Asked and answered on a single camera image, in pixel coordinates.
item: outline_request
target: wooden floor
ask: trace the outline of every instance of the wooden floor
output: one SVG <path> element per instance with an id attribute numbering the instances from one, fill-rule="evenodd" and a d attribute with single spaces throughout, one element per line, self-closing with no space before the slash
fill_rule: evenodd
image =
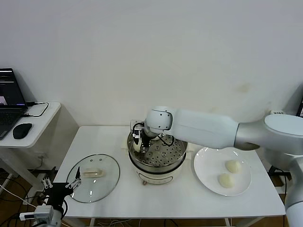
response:
<path id="1" fill-rule="evenodd" d="M 0 178 L 7 177 L 7 173 L 0 173 Z M 30 189 L 29 183 L 27 183 L 23 178 L 18 177 L 14 178 L 18 183 L 20 183 L 25 190 Z M 278 177 L 272 177 L 272 180 L 274 182 L 275 186 L 280 186 L 281 181 Z M 10 184 L 6 187 L 9 191 L 12 193 L 20 196 L 23 198 L 25 196 L 25 192 L 22 189 L 21 186 L 14 182 L 10 182 Z M 22 205 L 22 202 L 15 201 L 4 201 L 2 199 L 6 200 L 17 200 L 18 198 L 14 197 L 13 195 L 10 195 L 8 192 L 3 192 L 0 195 L 0 224 L 4 222 L 6 219 L 8 219 L 11 215 L 17 213 L 17 212 L 26 212 L 28 209 L 29 212 L 34 211 L 35 208 L 31 206 L 25 206 Z M 32 202 L 33 205 L 37 205 L 36 200 Z M 90 219 L 81 219 L 84 223 L 86 223 L 87 226 L 89 226 Z M 241 218 L 233 218 L 232 219 L 232 225 L 236 225 Z M 95 226 L 109 226 L 111 223 L 111 219 L 96 219 Z M 132 219 L 128 222 L 122 222 L 115 224 L 116 227 L 138 227 L 139 226 L 138 219 Z M 140 222 L 140 227 L 163 227 L 164 226 L 164 219 L 142 219 Z M 225 221 L 223 219 L 174 219 L 176 224 L 179 227 L 197 227 L 197 226 L 225 226 Z M 30 222 L 24 222 L 20 220 L 11 220 L 9 226 L 7 225 L 7 222 L 3 223 L 0 227 L 30 227 Z M 176 226 L 170 219 L 166 220 L 166 226 L 167 227 L 173 227 Z M 270 218 L 263 218 L 259 222 L 252 225 L 252 227 L 283 227 L 283 217 L 270 217 Z M 287 220 L 285 219 L 285 227 L 288 227 Z"/>

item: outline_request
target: white side table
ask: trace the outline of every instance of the white side table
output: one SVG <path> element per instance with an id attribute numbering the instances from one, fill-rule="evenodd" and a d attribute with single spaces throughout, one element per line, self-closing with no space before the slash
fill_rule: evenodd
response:
<path id="1" fill-rule="evenodd" d="M 33 127 L 28 132 L 28 135 L 23 139 L 17 140 L 13 138 L 13 129 L 5 136 L 3 140 L 0 140 L 0 159 L 9 166 L 14 172 L 23 177 L 27 182 L 29 182 L 33 187 L 28 192 L 28 196 L 32 197 L 36 191 L 42 191 L 43 185 L 41 183 L 41 176 L 37 178 L 31 174 L 22 160 L 15 155 L 15 153 L 10 148 L 30 148 L 32 147 L 41 134 L 46 129 L 47 125 L 51 122 L 53 117 L 56 115 L 60 109 L 61 104 L 58 102 L 50 102 L 47 110 L 40 117 L 24 117 L 16 123 L 16 125 L 22 123 L 32 123 Z M 45 105 L 35 105 L 29 107 L 27 113 L 31 115 L 39 115 L 45 109 Z"/>
<path id="2" fill-rule="evenodd" d="M 120 179 L 107 197 L 94 203 L 80 203 L 67 196 L 67 218 L 249 218 L 238 225 L 247 227 L 263 217 L 285 214 L 284 205 L 255 151 L 239 151 L 252 175 L 249 189 L 239 196 L 222 196 L 207 189 L 195 176 L 192 160 L 188 159 L 180 176 L 171 183 L 143 186 L 128 158 L 129 132 L 129 127 L 119 126 L 79 128 L 55 182 L 66 182 L 72 167 L 92 154 L 112 156 L 120 166 Z M 193 155 L 200 148 L 190 144 Z"/>

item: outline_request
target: black computer mouse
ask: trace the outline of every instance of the black computer mouse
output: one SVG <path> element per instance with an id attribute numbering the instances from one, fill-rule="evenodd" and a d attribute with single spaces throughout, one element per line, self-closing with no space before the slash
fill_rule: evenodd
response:
<path id="1" fill-rule="evenodd" d="M 27 136 L 28 131 L 32 128 L 32 126 L 33 125 L 31 123 L 17 125 L 13 130 L 13 137 L 15 139 L 24 138 L 25 136 Z"/>

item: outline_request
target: laptop screen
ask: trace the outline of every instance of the laptop screen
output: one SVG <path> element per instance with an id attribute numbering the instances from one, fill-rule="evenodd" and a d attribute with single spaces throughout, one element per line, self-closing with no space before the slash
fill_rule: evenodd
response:
<path id="1" fill-rule="evenodd" d="M 12 69 L 0 69 L 0 108 L 26 107 Z"/>

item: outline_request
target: laptop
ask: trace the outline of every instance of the laptop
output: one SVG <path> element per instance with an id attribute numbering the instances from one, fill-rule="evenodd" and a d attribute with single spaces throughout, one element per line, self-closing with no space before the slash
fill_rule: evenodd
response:
<path id="1" fill-rule="evenodd" d="M 0 140 L 27 110 L 13 69 L 0 69 Z"/>

